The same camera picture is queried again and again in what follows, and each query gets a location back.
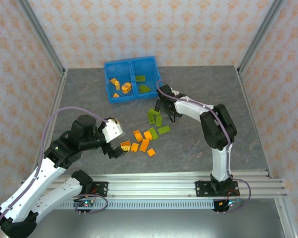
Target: blue plastic tray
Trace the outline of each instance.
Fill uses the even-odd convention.
[[[145,82],[137,82],[135,76],[145,76]],[[156,92],[156,83],[160,80],[159,70],[154,56],[127,59],[105,64],[106,90],[110,103],[129,102],[136,99],[154,98],[158,94]],[[120,82],[120,86],[130,82],[132,90],[128,94],[124,94],[122,90],[116,90],[114,84],[110,82],[112,78],[116,78]],[[139,93],[138,87],[144,85],[150,88],[149,93]]]

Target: wall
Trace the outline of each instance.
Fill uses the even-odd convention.
[[[64,67],[239,66],[273,0],[29,0]]]
[[[280,15],[243,75],[274,176],[286,180],[298,222],[298,0]]]
[[[60,74],[15,0],[0,0],[0,203],[29,176]]]

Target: purple cable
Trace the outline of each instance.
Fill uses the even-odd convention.
[[[107,120],[105,120],[104,118],[84,109],[84,108],[80,108],[80,107],[74,107],[74,106],[68,106],[68,107],[63,107],[63,108],[59,108],[57,109],[54,113],[52,113],[52,115],[50,116],[50,118],[48,119],[48,121],[46,122],[45,124],[45,127],[43,129],[43,133],[42,133],[42,136],[41,136],[41,148],[40,148],[40,154],[39,154],[39,162],[38,162],[38,167],[37,167],[37,170],[35,172],[35,175],[33,177],[33,179],[31,180],[31,182],[29,183],[29,185],[25,188],[25,190],[19,195],[17,196],[13,202],[11,202],[10,205],[8,205],[8,208],[5,209],[2,214],[0,215],[0,221],[2,220],[2,218],[5,216],[5,214],[14,206],[14,204],[17,203],[18,200],[20,200],[20,198],[30,189],[30,187],[33,185],[33,183],[35,182],[36,180],[36,177],[38,176],[38,174],[40,173],[40,170],[41,170],[41,166],[42,166],[42,161],[43,161],[43,151],[44,151],[44,140],[45,140],[45,135],[46,135],[46,131],[47,131],[47,128],[48,128],[48,125],[50,124],[51,120],[54,118],[54,116],[61,112],[61,111],[64,111],[64,110],[67,110],[67,109],[77,109],[77,110],[80,110],[80,111],[83,111],[87,114],[90,114],[91,116],[97,118],[97,119],[100,119],[101,121],[103,122],[108,122]]]
[[[96,195],[96,194],[80,194],[80,195],[77,195],[77,196],[74,196],[74,197],[86,197],[86,196],[88,196],[88,197],[100,197],[100,198],[104,199],[105,202],[106,202],[106,205],[105,205],[103,208],[98,209],[98,210],[95,210],[95,211],[93,211],[93,212],[87,212],[86,214],[95,214],[95,213],[97,213],[97,212],[102,212],[102,211],[104,211],[104,210],[108,207],[108,200],[107,200],[105,197],[101,196],[101,195]],[[78,203],[78,204],[75,206],[75,211],[76,211],[77,213],[79,213],[77,207],[78,207],[80,204],[82,204],[82,203],[83,203],[83,202]]]
[[[157,86],[157,89],[158,89],[159,93],[161,93],[162,95],[164,95],[164,96],[166,96],[166,97],[168,97],[168,98],[174,99],[174,100],[176,100],[176,101],[180,101],[180,102],[190,102],[190,103],[196,104],[196,105],[198,105],[198,106],[202,106],[203,108],[207,109],[210,113],[212,113],[212,115],[214,116],[214,118],[216,119],[216,121],[219,123],[219,125],[220,125],[220,127],[221,127],[221,129],[222,129],[222,131],[223,131],[223,133],[224,133],[224,135],[225,135],[225,137],[226,137],[226,139],[227,139],[227,147],[226,147],[226,172],[227,172],[227,175],[228,175],[232,180],[235,180],[235,181],[241,181],[241,182],[245,183],[246,186],[248,187],[248,191],[249,191],[248,198],[247,198],[246,202],[244,203],[244,205],[242,205],[242,206],[240,206],[240,207],[238,207],[238,208],[236,208],[236,209],[234,209],[234,210],[227,211],[226,213],[234,212],[234,211],[237,211],[238,209],[240,209],[241,207],[244,207],[245,204],[250,200],[250,197],[251,197],[251,194],[252,194],[252,192],[251,192],[251,188],[250,188],[248,182],[246,182],[245,180],[242,180],[242,179],[240,179],[240,178],[236,178],[236,179],[235,179],[235,178],[233,178],[233,177],[231,176],[231,174],[229,173],[229,170],[228,170],[228,168],[229,168],[229,152],[228,152],[228,150],[229,150],[229,147],[230,147],[230,145],[231,145],[231,141],[230,141],[229,136],[228,136],[228,133],[227,133],[227,131],[225,130],[225,127],[224,127],[224,125],[222,124],[221,120],[219,119],[218,115],[217,115],[211,108],[209,108],[206,104],[203,104],[203,103],[197,102],[197,101],[195,101],[195,100],[191,100],[191,99],[181,99],[181,98],[176,98],[176,97],[172,97],[172,96],[170,96],[170,95],[165,94],[165,93],[162,92],[162,90],[159,88],[159,83],[165,83],[165,82],[163,82],[162,80],[159,80],[159,81],[157,82],[156,86]]]

